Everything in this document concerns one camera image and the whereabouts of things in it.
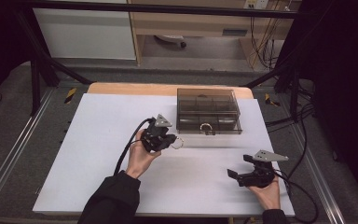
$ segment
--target gray floor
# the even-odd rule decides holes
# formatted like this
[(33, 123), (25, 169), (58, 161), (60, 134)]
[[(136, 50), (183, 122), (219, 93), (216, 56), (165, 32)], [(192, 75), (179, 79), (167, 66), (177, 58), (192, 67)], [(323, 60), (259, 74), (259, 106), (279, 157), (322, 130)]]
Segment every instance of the gray floor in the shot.
[[(237, 49), (239, 43), (212, 38), (200, 39), (189, 38), (187, 40), (187, 52), (180, 51), (178, 46), (168, 43), (159, 43), (153, 37), (146, 41), (150, 46), (145, 48), (144, 64), (140, 67), (130, 65), (117, 66), (115, 68), (74, 68), (80, 75), (98, 81), (113, 82), (140, 82), (140, 83), (182, 83), (182, 84), (208, 84), (208, 85), (228, 85), (238, 86), (253, 80), (262, 73), (252, 73), (245, 71), (245, 68), (237, 62), (246, 64), (246, 59)], [(204, 43), (215, 43), (215, 48), (205, 48)], [(219, 49), (233, 49), (234, 52), (225, 51), (224, 56), (219, 56), (216, 51)], [(210, 55), (210, 59), (219, 60), (206, 63), (207, 60), (199, 60), (202, 55)], [(65, 137), (65, 130), (76, 112), (77, 105), (83, 92), (87, 91), (87, 86), (76, 84), (71, 78), (62, 75), (61, 86), (54, 90), (51, 101), (36, 126), (26, 147), (22, 151), (19, 160), (14, 166), (6, 184), (0, 191), (0, 218), (10, 218), (10, 220), (0, 219), (0, 223), (53, 223), (52, 220), (60, 220), (65, 223), (74, 223), (69, 220), (76, 220), (76, 217), (47, 217), (32, 212), (37, 195), (34, 193), (43, 183), (48, 174), (51, 164), (60, 149), (60, 141)], [(274, 80), (269, 80), (261, 87), (254, 89), (255, 98), (259, 100), (260, 108), (265, 121), (285, 118), (286, 115), (281, 106), (265, 104), (265, 93), (269, 93), (271, 100), (280, 101), (281, 98), (274, 93), (271, 86)], [(304, 86), (309, 86), (309, 82), (303, 81)], [(73, 101), (67, 105), (63, 101), (67, 92), (72, 86), (77, 86), (77, 91)], [(10, 77), (1, 86), (0, 92), (3, 95), (0, 102), (0, 166), (22, 129), (30, 118), (31, 112), (31, 82), (30, 71), (26, 66), (15, 69)], [(307, 100), (301, 99), (302, 105)], [(336, 162), (332, 158), (332, 151), (324, 139), (317, 118), (308, 117), (305, 119), (309, 146), (315, 156), (318, 165), (323, 171), (323, 175), (332, 190), (337, 204), (347, 223), (358, 223), (358, 185), (354, 181), (351, 172), (345, 163)], [(280, 129), (270, 133), (271, 143), (277, 153), (288, 155), (292, 160), (281, 162), (281, 169), (285, 172), (290, 171), (296, 159), (300, 156), (300, 150), (295, 139), (293, 130), (290, 127)], [(302, 163), (293, 175), (293, 181), (305, 188), (318, 204), (320, 215), (318, 223), (330, 223), (324, 211), (324, 205), (319, 200), (310, 172), (306, 165)], [(303, 219), (311, 219), (314, 215), (310, 201), (298, 190), (293, 190), (292, 203), (296, 214)], [(207, 220), (208, 223), (223, 223), (225, 220)], [(203, 223), (205, 220), (176, 220), (179, 223)]]

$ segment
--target black jacket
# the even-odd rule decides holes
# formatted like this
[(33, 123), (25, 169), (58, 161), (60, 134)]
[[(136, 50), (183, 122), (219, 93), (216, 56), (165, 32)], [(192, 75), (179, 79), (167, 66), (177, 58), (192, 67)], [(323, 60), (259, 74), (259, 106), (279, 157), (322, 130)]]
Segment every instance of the black jacket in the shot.
[[(141, 181), (126, 175), (107, 177), (89, 198), (77, 223), (118, 224), (131, 223), (139, 205)], [(265, 224), (286, 224), (286, 216), (280, 209), (266, 210), (263, 213)]]

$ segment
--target black metal frame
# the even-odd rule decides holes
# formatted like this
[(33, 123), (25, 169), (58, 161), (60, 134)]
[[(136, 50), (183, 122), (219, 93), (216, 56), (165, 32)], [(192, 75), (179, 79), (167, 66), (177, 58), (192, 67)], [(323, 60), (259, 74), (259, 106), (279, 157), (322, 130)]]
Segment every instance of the black metal frame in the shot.
[[(33, 73), (33, 112), (40, 106), (40, 75), (47, 82), (48, 86), (57, 86), (60, 82), (53, 68), (61, 70), (65, 74), (80, 81), (83, 84), (91, 84), (93, 81), (83, 78), (64, 65), (54, 61), (42, 48), (33, 29), (23, 15), (23, 9), (30, 8), (50, 8), (50, 9), (71, 9), (71, 10), (91, 10), (91, 11), (121, 11), (121, 12), (147, 12), (147, 13), (169, 13), (169, 14), (190, 14), (190, 15), (213, 15), (213, 16), (232, 16), (232, 17), (254, 17), (254, 18), (279, 18), (279, 19), (308, 19), (317, 15), (308, 12), (298, 11), (274, 11), (259, 9), (238, 9), (224, 7), (184, 7), (184, 6), (165, 6), (165, 5), (140, 5), (140, 4), (116, 4), (116, 3), (90, 3), (90, 2), (66, 2), (66, 1), (41, 1), (41, 0), (17, 0), (12, 2), (12, 12), (32, 45), (31, 61)], [(288, 67), (281, 66), (269, 74), (253, 81), (243, 87), (252, 88), (271, 77), (277, 76)]]

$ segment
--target person's left hand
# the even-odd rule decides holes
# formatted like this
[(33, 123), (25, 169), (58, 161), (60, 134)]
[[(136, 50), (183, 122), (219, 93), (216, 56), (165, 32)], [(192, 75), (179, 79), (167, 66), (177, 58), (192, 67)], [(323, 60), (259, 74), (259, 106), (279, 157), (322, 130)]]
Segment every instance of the person's left hand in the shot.
[[(144, 130), (141, 130), (136, 134), (135, 140), (141, 139), (143, 131)], [(137, 179), (149, 168), (152, 161), (160, 155), (161, 151), (153, 153), (147, 152), (142, 141), (136, 141), (130, 146), (130, 159), (126, 174)]]

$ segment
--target table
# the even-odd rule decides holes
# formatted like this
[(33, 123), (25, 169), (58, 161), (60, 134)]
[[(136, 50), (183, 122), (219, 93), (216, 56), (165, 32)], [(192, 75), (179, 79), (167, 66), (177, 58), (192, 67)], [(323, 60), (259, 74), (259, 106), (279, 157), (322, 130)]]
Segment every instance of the table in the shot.
[[(137, 216), (245, 217), (263, 211), (247, 188), (227, 176), (253, 171), (243, 154), (272, 151), (257, 100), (249, 89), (221, 86), (95, 83), (78, 106), (71, 127), (34, 205), (36, 213), (79, 215), (106, 176), (138, 124), (161, 113), (175, 127), (177, 88), (215, 88), (235, 91), (243, 132), (228, 135), (178, 134), (179, 150), (167, 148), (140, 177), (141, 203)], [(121, 166), (125, 169), (128, 158)], [(294, 210), (283, 182), (282, 210)]]

